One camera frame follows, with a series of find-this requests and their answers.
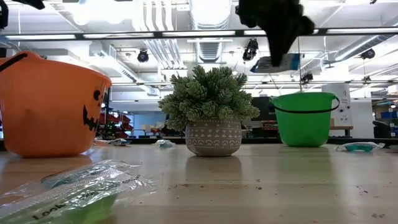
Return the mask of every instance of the table surface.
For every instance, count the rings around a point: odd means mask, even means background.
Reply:
[[[123,198],[101,223],[397,223],[398,154],[334,146],[242,145],[231,157],[196,157],[184,145],[97,147],[71,158],[0,153],[0,194],[83,164],[142,163],[157,192]]]

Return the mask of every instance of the plastic bag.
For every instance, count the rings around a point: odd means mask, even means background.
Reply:
[[[337,146],[336,150],[346,151],[346,152],[353,152],[353,151],[370,152],[374,149],[382,149],[384,146],[385,146],[384,143],[376,144],[374,142],[353,142]]]
[[[175,143],[171,142],[170,140],[157,140],[156,143],[153,143],[154,145],[159,145],[161,148],[170,148],[174,147]]]
[[[154,182],[138,174],[140,167],[107,160],[22,185],[0,197],[20,198],[0,207],[0,223],[95,223],[111,215],[120,193],[155,191]]]

